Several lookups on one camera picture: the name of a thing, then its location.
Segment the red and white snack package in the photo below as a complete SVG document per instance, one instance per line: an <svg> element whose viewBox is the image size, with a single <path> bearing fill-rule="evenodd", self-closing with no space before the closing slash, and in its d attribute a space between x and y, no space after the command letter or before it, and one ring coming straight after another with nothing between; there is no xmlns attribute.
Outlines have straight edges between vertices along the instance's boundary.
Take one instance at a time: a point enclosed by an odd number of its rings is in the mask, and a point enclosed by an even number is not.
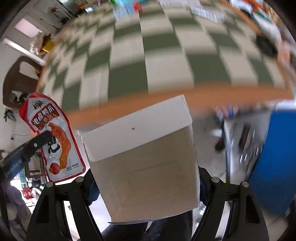
<svg viewBox="0 0 296 241"><path fill-rule="evenodd" d="M85 172L85 164L70 123L51 98L33 93L19 110L20 117L38 134L49 130L52 140L41 148L48 178L57 183Z"/></svg>

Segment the white box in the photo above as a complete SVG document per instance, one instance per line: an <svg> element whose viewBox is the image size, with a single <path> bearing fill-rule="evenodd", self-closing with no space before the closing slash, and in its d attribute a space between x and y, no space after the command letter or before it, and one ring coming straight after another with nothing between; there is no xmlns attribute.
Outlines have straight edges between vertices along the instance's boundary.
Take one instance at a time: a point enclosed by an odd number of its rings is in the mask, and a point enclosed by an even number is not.
<svg viewBox="0 0 296 241"><path fill-rule="evenodd" d="M192 119L183 95L82 136L112 223L140 223L199 206Z"/></svg>

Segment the checkered tablecloth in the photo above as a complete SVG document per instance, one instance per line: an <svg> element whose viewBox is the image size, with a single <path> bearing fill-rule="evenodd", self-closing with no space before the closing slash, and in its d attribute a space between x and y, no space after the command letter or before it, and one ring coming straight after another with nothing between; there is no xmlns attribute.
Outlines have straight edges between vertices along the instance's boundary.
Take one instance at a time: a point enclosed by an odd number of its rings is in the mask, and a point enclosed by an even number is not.
<svg viewBox="0 0 296 241"><path fill-rule="evenodd" d="M111 6L77 18L53 49L39 91L69 111L207 82L283 88L276 62L256 47L254 31L218 0L200 2L228 19L216 23L156 1L117 21Z"/></svg>

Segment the box lid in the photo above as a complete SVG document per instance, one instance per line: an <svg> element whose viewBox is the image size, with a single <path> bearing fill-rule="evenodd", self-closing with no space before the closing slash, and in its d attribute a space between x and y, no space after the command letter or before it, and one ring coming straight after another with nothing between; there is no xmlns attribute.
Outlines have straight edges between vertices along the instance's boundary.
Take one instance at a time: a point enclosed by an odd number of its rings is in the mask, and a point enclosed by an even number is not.
<svg viewBox="0 0 296 241"><path fill-rule="evenodd" d="M184 95L110 122L84 134L88 159L96 162L180 130L192 123Z"/></svg>

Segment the black pants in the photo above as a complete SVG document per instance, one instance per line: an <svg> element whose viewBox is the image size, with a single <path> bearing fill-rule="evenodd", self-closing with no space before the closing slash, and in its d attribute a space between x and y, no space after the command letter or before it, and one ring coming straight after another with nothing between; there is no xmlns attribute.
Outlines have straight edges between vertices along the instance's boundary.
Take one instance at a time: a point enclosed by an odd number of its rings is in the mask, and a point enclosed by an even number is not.
<svg viewBox="0 0 296 241"><path fill-rule="evenodd" d="M109 225L102 235L105 241L190 241L192 210L148 223Z"/></svg>

